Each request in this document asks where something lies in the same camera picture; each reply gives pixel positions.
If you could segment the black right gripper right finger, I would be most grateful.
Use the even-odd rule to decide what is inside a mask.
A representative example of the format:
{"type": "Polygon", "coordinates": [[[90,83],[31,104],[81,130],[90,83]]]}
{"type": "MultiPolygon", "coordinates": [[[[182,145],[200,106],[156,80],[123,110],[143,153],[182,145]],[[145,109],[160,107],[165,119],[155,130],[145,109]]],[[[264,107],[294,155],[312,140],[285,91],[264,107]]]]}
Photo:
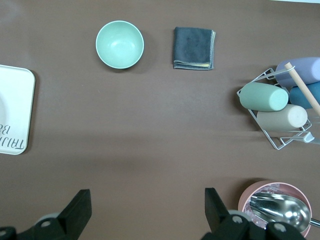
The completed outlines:
{"type": "Polygon", "coordinates": [[[204,191],[205,216],[210,227],[203,240],[303,240],[303,235],[284,222],[260,228],[239,214],[230,214],[215,188],[204,191]]]}

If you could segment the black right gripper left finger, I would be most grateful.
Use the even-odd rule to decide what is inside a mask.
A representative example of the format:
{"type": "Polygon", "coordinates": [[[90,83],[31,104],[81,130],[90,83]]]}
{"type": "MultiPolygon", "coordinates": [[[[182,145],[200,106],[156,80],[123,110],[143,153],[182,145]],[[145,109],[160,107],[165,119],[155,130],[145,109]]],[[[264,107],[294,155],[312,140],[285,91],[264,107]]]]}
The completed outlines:
{"type": "Polygon", "coordinates": [[[41,217],[29,229],[17,233],[13,226],[0,228],[2,240],[77,240],[92,216],[91,191],[80,190],[60,212],[41,217]]]}

